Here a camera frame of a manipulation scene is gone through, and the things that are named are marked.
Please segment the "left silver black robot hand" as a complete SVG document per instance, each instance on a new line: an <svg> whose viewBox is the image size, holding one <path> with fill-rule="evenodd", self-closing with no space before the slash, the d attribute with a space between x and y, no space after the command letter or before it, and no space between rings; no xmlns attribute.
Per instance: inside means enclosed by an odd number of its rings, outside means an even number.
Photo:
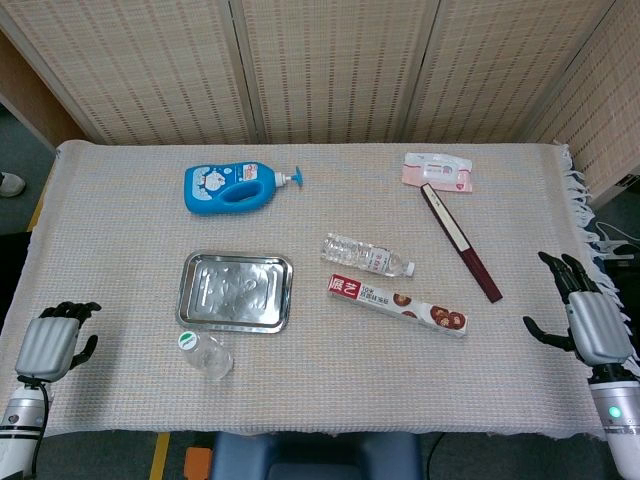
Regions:
<svg viewBox="0 0 640 480"><path fill-rule="evenodd" d="M65 301L47 307L33 318L15 365L18 380L31 385L57 382L70 370L87 362L97 347L98 336L91 335L77 353L78 335L83 324L100 310L101 306L96 302Z"/></svg>

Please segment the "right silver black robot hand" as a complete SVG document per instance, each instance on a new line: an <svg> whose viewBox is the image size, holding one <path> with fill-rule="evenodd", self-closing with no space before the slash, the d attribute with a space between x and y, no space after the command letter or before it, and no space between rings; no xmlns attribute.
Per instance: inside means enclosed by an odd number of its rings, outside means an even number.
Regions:
<svg viewBox="0 0 640 480"><path fill-rule="evenodd" d="M574 353L595 370L610 369L621 374L634 348L618 307L601 292L576 258L568 254L557 258L543 251L538 256L553 275L568 328L565 336L554 335L525 316L528 332L542 344Z"/></svg>

